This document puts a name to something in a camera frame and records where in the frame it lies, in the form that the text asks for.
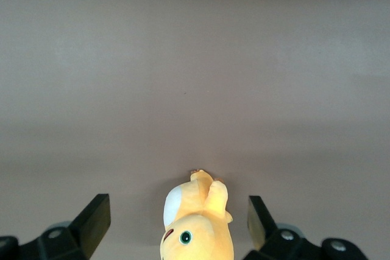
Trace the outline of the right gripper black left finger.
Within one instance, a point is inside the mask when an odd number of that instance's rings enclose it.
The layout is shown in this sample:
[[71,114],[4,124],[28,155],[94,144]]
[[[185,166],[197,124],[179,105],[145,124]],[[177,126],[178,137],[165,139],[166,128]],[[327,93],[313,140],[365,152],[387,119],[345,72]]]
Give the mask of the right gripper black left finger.
[[110,196],[98,194],[73,221],[57,224],[26,244],[1,236],[1,259],[90,259],[110,225]]

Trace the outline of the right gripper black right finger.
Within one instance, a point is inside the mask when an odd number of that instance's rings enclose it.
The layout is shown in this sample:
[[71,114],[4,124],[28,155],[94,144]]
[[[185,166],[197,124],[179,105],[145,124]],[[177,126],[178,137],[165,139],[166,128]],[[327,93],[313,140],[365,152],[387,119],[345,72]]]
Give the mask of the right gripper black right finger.
[[245,259],[367,259],[360,248],[345,239],[326,238],[317,246],[297,228],[279,227],[260,196],[249,196],[247,227],[254,249]]

